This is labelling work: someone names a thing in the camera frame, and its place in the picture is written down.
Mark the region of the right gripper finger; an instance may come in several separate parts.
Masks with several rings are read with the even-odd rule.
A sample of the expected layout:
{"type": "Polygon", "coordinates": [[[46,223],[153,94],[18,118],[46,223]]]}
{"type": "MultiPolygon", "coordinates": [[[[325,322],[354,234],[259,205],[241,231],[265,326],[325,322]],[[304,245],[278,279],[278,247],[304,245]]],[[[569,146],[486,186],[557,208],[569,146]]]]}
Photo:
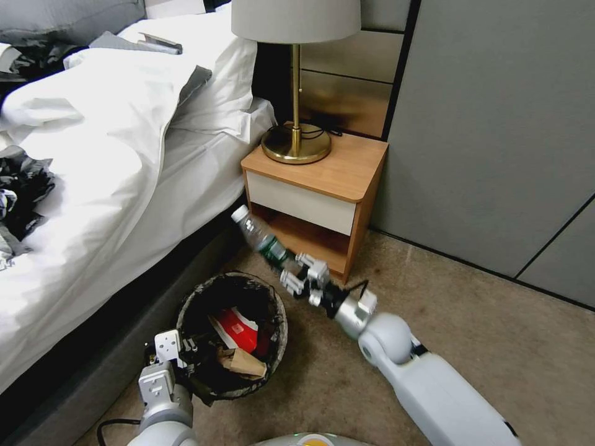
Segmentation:
{"type": "Polygon", "coordinates": [[[292,297],[309,297],[311,284],[308,277],[309,267],[302,267],[297,274],[288,269],[273,269],[283,289],[292,297]]]}
{"type": "Polygon", "coordinates": [[[294,274],[297,274],[302,267],[309,267],[308,277],[315,279],[319,284],[325,284],[330,280],[330,270],[328,264],[325,261],[318,260],[310,254],[290,253],[289,256],[289,270],[294,274]]]}

